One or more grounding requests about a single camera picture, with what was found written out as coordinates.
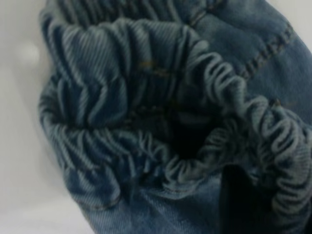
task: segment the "seam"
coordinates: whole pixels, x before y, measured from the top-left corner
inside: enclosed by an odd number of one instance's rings
[[[104,210],[107,210],[107,209],[111,208],[112,206],[115,206],[116,204],[118,204],[120,202],[120,200],[121,200],[121,195],[119,195],[116,199],[114,199],[113,201],[111,201],[107,205],[102,205],[102,206],[90,206],[90,205],[87,205],[85,202],[82,202],[80,200],[75,200],[75,201],[84,209],[88,209],[88,210],[92,210],[92,211],[104,211]]]
[[[294,38],[295,33],[293,27],[288,23],[286,30],[273,38],[266,44],[266,48],[258,53],[256,57],[248,61],[240,76],[249,80],[256,72],[262,68],[273,56],[279,54],[285,49]]]
[[[204,18],[210,11],[214,10],[217,6],[223,3],[224,0],[216,0],[213,4],[207,5],[206,9],[199,11],[194,17],[191,18],[189,26],[194,27],[202,18]]]
[[[151,68],[152,71],[145,71],[144,68]],[[146,75],[155,75],[158,76],[160,78],[170,78],[174,75],[176,75],[177,73],[184,73],[185,70],[180,69],[180,70],[168,70],[166,68],[162,68],[157,66],[156,62],[154,61],[143,61],[140,62],[138,65],[138,68],[136,71],[133,71],[133,74],[136,73],[144,73]]]
[[[165,109],[163,106],[152,106],[149,108],[141,106],[138,109],[133,110],[129,113],[129,117],[124,120],[123,124],[121,124],[121,127],[125,128],[125,130],[130,130],[133,127],[133,122],[136,121],[138,118],[140,119],[156,116],[166,117]]]
[[[170,193],[174,193],[174,194],[185,194],[185,193],[189,193],[192,192],[193,189],[188,189],[188,190],[175,190],[175,189],[170,189],[167,187],[164,187],[164,190]]]

